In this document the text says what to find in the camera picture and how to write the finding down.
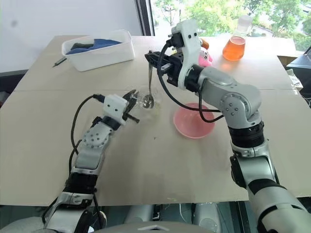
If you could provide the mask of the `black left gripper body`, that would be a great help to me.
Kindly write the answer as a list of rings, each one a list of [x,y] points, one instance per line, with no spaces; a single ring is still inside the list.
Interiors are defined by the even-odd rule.
[[[127,119],[130,111],[131,97],[126,97],[125,99],[127,100],[127,104],[125,110],[123,111],[122,119]]]

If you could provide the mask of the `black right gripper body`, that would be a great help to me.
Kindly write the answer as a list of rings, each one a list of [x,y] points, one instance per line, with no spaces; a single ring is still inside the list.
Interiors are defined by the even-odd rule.
[[[182,53],[164,55],[161,63],[161,73],[168,76],[167,82],[178,87],[178,77],[183,65],[184,56]]]

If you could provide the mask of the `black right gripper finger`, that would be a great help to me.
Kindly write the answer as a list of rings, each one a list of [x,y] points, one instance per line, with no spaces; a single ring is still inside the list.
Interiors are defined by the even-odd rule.
[[[145,54],[145,58],[147,59],[147,61],[158,61],[159,57],[160,57],[161,52],[159,51],[148,51],[147,54]]]
[[[158,68],[158,64],[160,64],[160,71],[162,71],[162,61],[159,62],[159,60],[153,60],[153,59],[149,59],[148,60],[148,70],[152,70],[152,68],[155,68],[157,70]]]

